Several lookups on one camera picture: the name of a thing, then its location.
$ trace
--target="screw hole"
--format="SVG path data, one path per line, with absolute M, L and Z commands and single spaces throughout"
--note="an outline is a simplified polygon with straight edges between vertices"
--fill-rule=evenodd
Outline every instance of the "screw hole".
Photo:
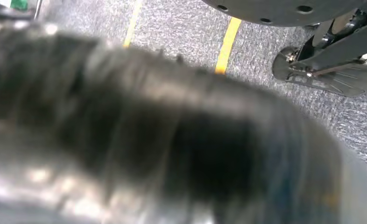
M 310 14 L 313 12 L 313 8 L 310 6 L 298 6 L 296 11 L 300 14 Z
M 261 22 L 266 23 L 266 24 L 270 24 L 271 20 L 270 19 L 266 19 L 266 18 L 261 18 Z
M 227 12 L 227 11 L 228 11 L 228 9 L 227 9 L 225 6 L 218 5 L 218 8 L 219 8 L 220 10 L 222 10 L 222 11 L 225 11 L 225 12 Z

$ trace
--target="green object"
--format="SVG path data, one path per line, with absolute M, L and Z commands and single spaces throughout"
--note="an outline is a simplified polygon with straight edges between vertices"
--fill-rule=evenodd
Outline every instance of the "green object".
M 10 7 L 18 10 L 27 10 L 28 0 L 12 0 Z

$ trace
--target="blurry black object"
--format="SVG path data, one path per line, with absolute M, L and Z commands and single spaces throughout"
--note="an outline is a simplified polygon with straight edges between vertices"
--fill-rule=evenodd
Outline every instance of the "blurry black object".
M 203 0 L 219 11 L 267 26 L 314 26 L 301 48 L 284 48 L 276 79 L 347 97 L 367 94 L 367 0 Z
M 0 20 L 0 223 L 367 224 L 367 171 L 267 91 Z

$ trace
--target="yellow line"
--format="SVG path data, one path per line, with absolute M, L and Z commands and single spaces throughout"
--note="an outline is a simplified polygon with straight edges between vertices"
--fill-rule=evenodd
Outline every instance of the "yellow line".
M 142 6 L 142 0 L 137 0 L 134 5 L 134 11 L 130 19 L 130 24 L 128 25 L 126 38 L 124 39 L 123 46 L 125 48 L 130 45 L 131 39 L 133 38 L 134 28 L 137 23 L 138 15 L 140 14 L 141 6 Z
M 217 66 L 215 68 L 215 73 L 224 74 L 227 67 L 227 62 L 229 61 L 230 51 L 233 46 L 234 39 L 236 38 L 237 30 L 240 27 L 241 20 L 232 17 L 230 24 L 227 27 L 225 37 L 223 39 L 223 45 L 219 53 Z

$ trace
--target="floor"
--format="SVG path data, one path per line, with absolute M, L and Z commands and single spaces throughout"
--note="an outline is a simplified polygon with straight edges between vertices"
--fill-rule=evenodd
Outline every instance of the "floor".
M 131 44 L 166 55 L 183 55 L 192 64 L 215 69 L 230 17 L 201 0 L 43 0 L 42 20 L 63 29 L 123 43 L 135 5 L 141 2 Z M 367 163 L 367 95 L 345 98 L 303 86 L 277 82 L 271 64 L 288 45 L 301 45 L 310 31 L 242 22 L 226 74 L 286 96 L 320 120 Z

